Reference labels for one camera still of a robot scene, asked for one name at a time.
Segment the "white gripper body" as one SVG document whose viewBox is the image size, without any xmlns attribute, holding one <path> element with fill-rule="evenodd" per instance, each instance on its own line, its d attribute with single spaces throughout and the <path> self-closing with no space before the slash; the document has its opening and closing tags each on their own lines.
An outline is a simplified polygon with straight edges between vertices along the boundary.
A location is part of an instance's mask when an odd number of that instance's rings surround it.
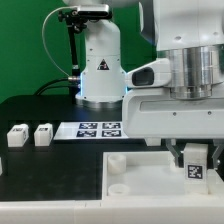
<svg viewBox="0 0 224 224">
<path fill-rule="evenodd" d="M 165 88 L 133 89 L 122 106 L 132 138 L 223 139 L 224 99 L 174 100 Z"/>
</svg>

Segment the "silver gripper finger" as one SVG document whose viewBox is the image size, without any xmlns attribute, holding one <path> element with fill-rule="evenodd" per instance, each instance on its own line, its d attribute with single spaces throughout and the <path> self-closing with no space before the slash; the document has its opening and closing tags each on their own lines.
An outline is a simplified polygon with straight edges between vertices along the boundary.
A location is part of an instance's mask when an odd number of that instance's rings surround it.
<svg viewBox="0 0 224 224">
<path fill-rule="evenodd" d="M 165 144 L 167 149 L 174 157 L 175 166 L 178 168 L 182 168 L 184 166 L 183 162 L 183 153 L 180 151 L 180 148 L 176 144 L 175 139 L 166 139 Z"/>
<path fill-rule="evenodd" d="M 213 139 L 209 143 L 208 149 L 208 168 L 217 170 L 221 162 L 219 157 L 224 152 L 224 140 L 223 139 Z"/>
</svg>

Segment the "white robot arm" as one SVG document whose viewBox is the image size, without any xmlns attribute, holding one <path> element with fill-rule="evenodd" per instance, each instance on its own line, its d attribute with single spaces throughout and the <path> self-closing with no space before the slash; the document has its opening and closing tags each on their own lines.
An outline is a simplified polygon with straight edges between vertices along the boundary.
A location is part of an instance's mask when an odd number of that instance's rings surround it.
<svg viewBox="0 0 224 224">
<path fill-rule="evenodd" d="M 75 98 L 81 105 L 122 106 L 125 134 L 165 144 L 176 165 L 177 139 L 210 139 L 224 149 L 224 0 L 64 0 L 87 28 L 86 67 Z M 154 61 L 122 73 L 112 8 L 137 4 L 141 35 Z"/>
</svg>

